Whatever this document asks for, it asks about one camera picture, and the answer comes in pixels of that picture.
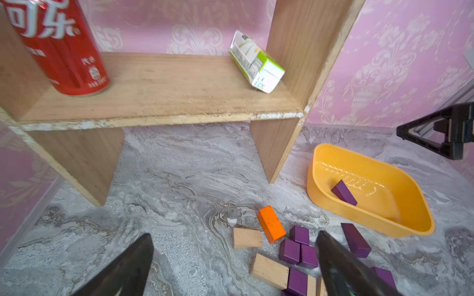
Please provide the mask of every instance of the orange block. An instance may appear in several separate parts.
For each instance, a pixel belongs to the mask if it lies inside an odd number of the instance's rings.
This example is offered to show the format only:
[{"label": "orange block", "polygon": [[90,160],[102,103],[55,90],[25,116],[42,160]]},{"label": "orange block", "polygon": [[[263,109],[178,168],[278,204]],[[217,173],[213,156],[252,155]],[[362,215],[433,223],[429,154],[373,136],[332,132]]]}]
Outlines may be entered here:
[{"label": "orange block", "polygon": [[274,243],[286,235],[280,220],[273,211],[272,206],[267,206],[258,211],[258,221],[268,238],[270,243]]}]

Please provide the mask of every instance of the chipped shelf edge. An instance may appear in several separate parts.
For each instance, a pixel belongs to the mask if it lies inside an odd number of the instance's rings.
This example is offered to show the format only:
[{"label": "chipped shelf edge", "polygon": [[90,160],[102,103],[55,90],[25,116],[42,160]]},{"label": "chipped shelf edge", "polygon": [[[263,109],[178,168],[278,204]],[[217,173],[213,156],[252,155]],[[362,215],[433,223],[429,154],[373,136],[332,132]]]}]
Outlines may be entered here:
[{"label": "chipped shelf edge", "polygon": [[243,114],[203,114],[203,115],[175,115],[151,116],[135,118],[114,118],[98,120],[54,121],[54,122],[19,122],[18,124],[27,132],[32,131],[66,131],[94,128],[125,127],[125,126],[165,126],[185,124],[206,124],[216,122],[236,122],[248,120],[272,119],[306,119],[306,112],[268,112],[268,113],[243,113]]},{"label": "chipped shelf edge", "polygon": [[69,181],[86,199],[95,206],[102,206],[98,200],[73,177],[65,167],[63,167],[48,151],[38,144],[5,110],[0,108],[0,121],[8,126],[12,132],[17,134],[34,152],[45,160],[53,169],[55,169],[64,179]]}]

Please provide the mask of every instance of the toy block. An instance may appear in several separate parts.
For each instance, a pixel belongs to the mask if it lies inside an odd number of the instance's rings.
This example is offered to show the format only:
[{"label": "toy block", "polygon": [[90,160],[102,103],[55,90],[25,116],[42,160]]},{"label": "toy block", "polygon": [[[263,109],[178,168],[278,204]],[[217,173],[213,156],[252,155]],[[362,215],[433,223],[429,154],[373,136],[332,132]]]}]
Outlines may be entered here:
[{"label": "toy block", "polygon": [[310,230],[298,225],[290,230],[290,239],[295,242],[310,245]]},{"label": "toy block", "polygon": [[234,249],[261,248],[263,246],[260,230],[235,227],[232,230],[232,238]]},{"label": "toy block", "polygon": [[308,289],[306,296],[316,296],[316,278],[308,276]]},{"label": "toy block", "polygon": [[306,296],[308,292],[308,275],[290,267],[286,291],[294,296]]},{"label": "toy block", "polygon": [[318,256],[316,255],[316,249],[305,244],[300,245],[300,260],[298,265],[304,268],[313,269],[318,267]]},{"label": "toy block", "polygon": [[345,201],[353,206],[357,205],[357,201],[347,188],[343,180],[339,181],[337,185],[331,190],[340,200]]},{"label": "toy block", "polygon": [[351,223],[341,223],[351,252],[358,258],[367,258],[372,248],[362,237],[357,228]]},{"label": "toy block", "polygon": [[287,288],[288,274],[288,267],[260,254],[255,255],[254,262],[250,268],[250,275],[252,277],[262,280],[280,290]]},{"label": "toy block", "polygon": [[326,286],[324,285],[323,277],[318,279],[318,289],[316,289],[316,296],[328,296]]},{"label": "toy block", "polygon": [[397,289],[397,286],[395,285],[395,280],[393,279],[393,275],[390,271],[378,267],[372,267],[371,269],[373,272],[375,272],[376,275],[378,275],[379,278],[383,279],[384,282],[389,284],[389,286],[391,286],[395,290]]},{"label": "toy block", "polygon": [[289,239],[284,239],[280,243],[280,260],[289,264],[296,264],[300,261],[300,244]]},{"label": "toy block", "polygon": [[264,207],[258,211],[257,218],[260,225],[262,225],[270,244],[273,244],[286,235],[286,232],[283,229],[280,220],[278,220],[275,211],[273,211],[272,206]]}]

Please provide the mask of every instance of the shelf board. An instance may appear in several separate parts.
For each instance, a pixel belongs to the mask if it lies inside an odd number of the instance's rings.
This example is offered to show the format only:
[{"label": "shelf board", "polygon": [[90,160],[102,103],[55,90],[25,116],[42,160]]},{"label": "shelf board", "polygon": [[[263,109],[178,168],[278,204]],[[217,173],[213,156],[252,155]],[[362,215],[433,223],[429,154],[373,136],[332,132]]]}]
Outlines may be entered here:
[{"label": "shelf board", "polygon": [[271,94],[250,86],[230,57],[102,55],[112,85],[90,97],[69,97],[52,86],[18,121],[27,131],[178,125],[301,118],[279,83]]}]

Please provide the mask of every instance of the shelf leg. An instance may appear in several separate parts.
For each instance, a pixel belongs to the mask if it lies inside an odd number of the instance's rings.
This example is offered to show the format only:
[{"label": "shelf leg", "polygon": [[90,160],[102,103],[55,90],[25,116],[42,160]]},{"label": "shelf leg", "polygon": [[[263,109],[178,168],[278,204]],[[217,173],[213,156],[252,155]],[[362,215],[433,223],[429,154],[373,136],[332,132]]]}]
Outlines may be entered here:
[{"label": "shelf leg", "polygon": [[95,206],[103,206],[124,140],[121,128],[29,132],[29,146]]},{"label": "shelf leg", "polygon": [[250,132],[270,184],[275,183],[303,127],[304,120],[299,122],[298,118],[250,122]]}]

